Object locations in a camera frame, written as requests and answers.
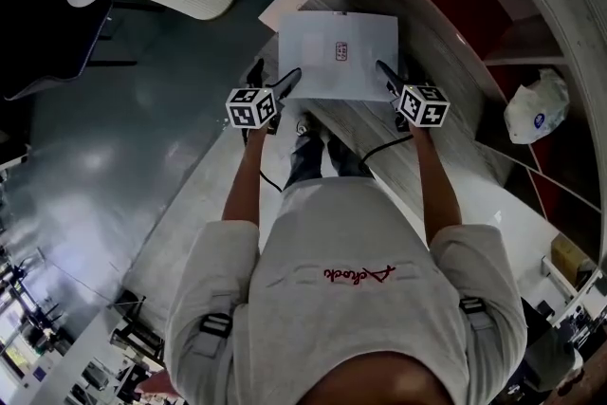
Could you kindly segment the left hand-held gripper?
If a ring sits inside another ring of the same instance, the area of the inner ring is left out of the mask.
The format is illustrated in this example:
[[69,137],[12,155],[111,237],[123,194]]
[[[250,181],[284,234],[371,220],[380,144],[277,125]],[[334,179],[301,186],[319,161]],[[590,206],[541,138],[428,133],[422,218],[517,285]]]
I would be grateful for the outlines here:
[[264,59],[259,58],[246,76],[248,87],[233,89],[227,98],[226,109],[233,128],[258,130],[266,127],[269,135],[275,135],[281,120],[282,101],[300,81],[302,70],[299,67],[290,70],[268,88],[262,87],[264,65]]

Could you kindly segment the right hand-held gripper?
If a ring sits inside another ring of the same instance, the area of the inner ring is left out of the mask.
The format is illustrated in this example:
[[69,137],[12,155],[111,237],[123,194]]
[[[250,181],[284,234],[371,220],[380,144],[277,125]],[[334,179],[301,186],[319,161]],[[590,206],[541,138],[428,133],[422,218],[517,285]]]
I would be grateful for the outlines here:
[[401,78],[381,60],[376,61],[376,72],[391,94],[400,94],[396,112],[418,128],[439,128],[444,124],[451,103],[443,91],[431,85],[410,85],[412,62],[408,57],[400,59]]

